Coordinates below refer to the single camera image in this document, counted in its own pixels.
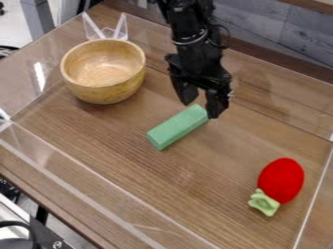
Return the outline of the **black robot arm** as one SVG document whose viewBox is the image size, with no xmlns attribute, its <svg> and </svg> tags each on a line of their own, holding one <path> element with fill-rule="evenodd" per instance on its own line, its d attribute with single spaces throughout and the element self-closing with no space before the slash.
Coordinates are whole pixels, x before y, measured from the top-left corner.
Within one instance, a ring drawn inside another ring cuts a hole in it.
<svg viewBox="0 0 333 249">
<path fill-rule="evenodd" d="M 214 19 L 214 0 L 152 0 L 171 29 L 176 53 L 166 55 L 167 71 L 178 98 L 188 105 L 206 92 L 206 110 L 216 119 L 229 108 L 231 75 L 222 67 L 222 25 Z"/>
</svg>

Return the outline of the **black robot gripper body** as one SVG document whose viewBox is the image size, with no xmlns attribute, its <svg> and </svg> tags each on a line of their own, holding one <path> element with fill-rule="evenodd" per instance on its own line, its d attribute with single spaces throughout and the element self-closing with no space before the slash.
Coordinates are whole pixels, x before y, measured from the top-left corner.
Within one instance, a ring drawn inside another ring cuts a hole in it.
<svg viewBox="0 0 333 249">
<path fill-rule="evenodd" d="M 180 77 L 198 89 L 230 88 L 231 76 L 220 60 L 226 45 L 218 32 L 172 33 L 176 52 L 166 55 L 170 76 Z"/>
</svg>

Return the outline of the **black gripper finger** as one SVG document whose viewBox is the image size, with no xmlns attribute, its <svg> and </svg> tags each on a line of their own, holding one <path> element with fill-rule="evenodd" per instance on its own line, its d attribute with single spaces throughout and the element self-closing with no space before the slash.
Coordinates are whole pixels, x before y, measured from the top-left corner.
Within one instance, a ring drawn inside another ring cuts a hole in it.
<svg viewBox="0 0 333 249">
<path fill-rule="evenodd" d="M 216 119 L 229 108 L 230 88 L 206 90 L 206 110 L 210 119 Z"/>
<path fill-rule="evenodd" d="M 199 95 L 198 88 L 180 77 L 171 75 L 170 79 L 179 101 L 188 105 Z"/>
</svg>

